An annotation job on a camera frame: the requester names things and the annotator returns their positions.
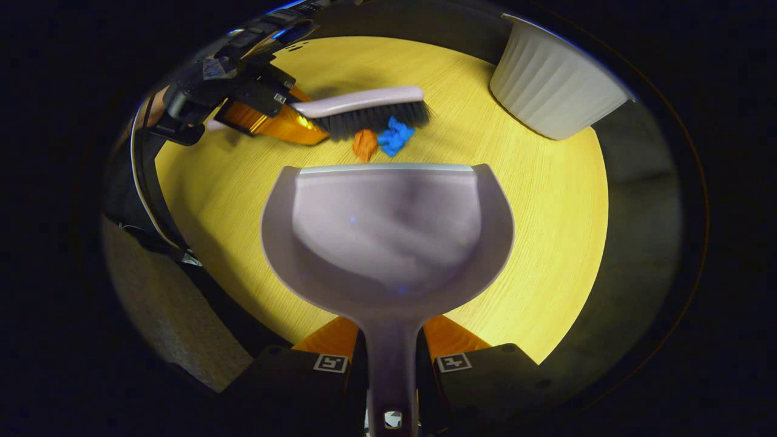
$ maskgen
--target white brush handle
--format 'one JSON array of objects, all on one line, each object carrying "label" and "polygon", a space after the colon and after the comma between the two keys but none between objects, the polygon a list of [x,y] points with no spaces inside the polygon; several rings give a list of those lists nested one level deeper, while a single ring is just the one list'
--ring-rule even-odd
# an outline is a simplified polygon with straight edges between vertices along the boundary
[{"label": "white brush handle", "polygon": [[423,100],[423,90],[417,86],[370,89],[358,93],[343,94],[312,102],[292,103],[297,112],[307,118],[321,118],[372,107],[396,103],[412,103]]}]

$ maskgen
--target blue crumpled paper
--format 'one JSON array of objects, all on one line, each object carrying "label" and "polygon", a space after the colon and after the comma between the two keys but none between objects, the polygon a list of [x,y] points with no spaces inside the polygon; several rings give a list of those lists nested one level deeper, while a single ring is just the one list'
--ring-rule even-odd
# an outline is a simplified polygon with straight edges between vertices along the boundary
[{"label": "blue crumpled paper", "polygon": [[386,155],[393,158],[415,133],[415,129],[408,128],[404,123],[398,122],[392,115],[388,119],[388,129],[378,136],[378,144]]}]

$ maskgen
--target round table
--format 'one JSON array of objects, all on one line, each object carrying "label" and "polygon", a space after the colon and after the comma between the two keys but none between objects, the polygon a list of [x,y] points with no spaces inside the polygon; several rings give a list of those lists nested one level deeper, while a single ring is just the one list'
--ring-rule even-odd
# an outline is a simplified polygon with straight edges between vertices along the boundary
[{"label": "round table", "polygon": [[[492,97],[488,62],[443,47],[382,37],[307,40],[273,64],[312,99],[388,86],[420,86],[434,119],[395,158],[372,163],[489,164],[515,218],[501,276],[448,317],[491,344],[515,343],[540,363],[572,326],[605,245],[605,165],[592,128],[563,141],[534,133]],[[358,163],[351,142],[315,146],[207,132],[193,147],[168,143],[159,179],[176,224],[232,298],[295,343],[334,315],[288,291],[262,251],[262,209],[282,166]]]}]

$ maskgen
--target brush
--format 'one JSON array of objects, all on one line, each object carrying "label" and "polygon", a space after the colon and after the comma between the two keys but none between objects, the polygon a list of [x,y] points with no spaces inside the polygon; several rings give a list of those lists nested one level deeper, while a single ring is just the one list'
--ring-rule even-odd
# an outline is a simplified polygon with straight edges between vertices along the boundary
[{"label": "brush", "polygon": [[420,128],[430,120],[423,90],[417,86],[370,89],[290,106],[329,132],[335,141],[352,138],[362,129],[382,132],[392,116],[411,128]]}]

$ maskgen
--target orange crumpled paper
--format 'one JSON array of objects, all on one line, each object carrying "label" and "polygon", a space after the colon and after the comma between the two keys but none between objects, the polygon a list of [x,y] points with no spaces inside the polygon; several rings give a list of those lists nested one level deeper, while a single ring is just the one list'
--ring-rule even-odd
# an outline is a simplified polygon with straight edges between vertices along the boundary
[{"label": "orange crumpled paper", "polygon": [[366,163],[372,155],[378,150],[378,137],[369,129],[362,129],[354,135],[354,145],[352,146],[354,154],[359,157],[361,162]]}]

